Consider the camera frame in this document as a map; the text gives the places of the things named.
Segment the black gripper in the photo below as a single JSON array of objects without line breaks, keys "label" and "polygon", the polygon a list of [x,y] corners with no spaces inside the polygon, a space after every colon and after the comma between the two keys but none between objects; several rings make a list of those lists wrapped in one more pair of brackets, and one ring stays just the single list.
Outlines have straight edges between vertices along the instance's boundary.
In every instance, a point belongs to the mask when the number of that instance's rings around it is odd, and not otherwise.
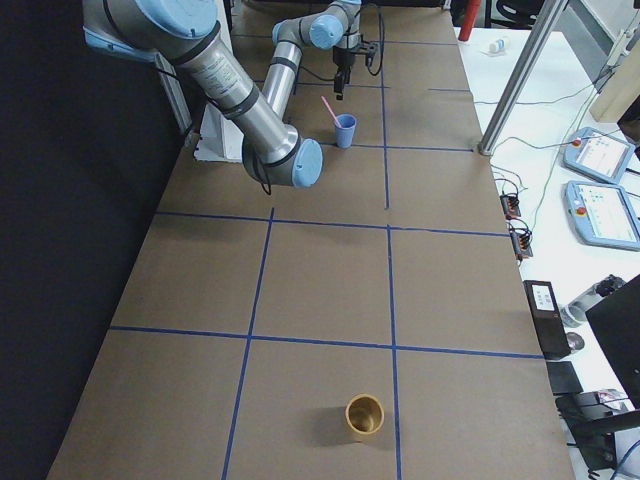
[{"label": "black gripper", "polygon": [[355,64],[356,56],[360,53],[360,47],[332,49],[332,60],[336,66],[336,74],[333,80],[333,91],[337,99],[344,98],[344,89],[348,84],[348,74]]}]

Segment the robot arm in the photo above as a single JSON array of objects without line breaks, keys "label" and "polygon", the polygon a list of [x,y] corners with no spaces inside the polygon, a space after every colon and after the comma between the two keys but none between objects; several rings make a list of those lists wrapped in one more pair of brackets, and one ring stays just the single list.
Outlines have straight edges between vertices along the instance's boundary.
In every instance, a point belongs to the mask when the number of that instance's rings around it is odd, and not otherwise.
[{"label": "robot arm", "polygon": [[242,163],[255,181],[266,188],[308,188],[319,179],[321,146],[302,137],[283,115],[304,47],[351,51],[359,45],[360,2],[333,1],[317,14],[276,24],[263,86],[224,44],[212,1],[85,1],[82,8],[88,46],[137,61],[152,61],[160,53],[188,72],[243,133]]}]

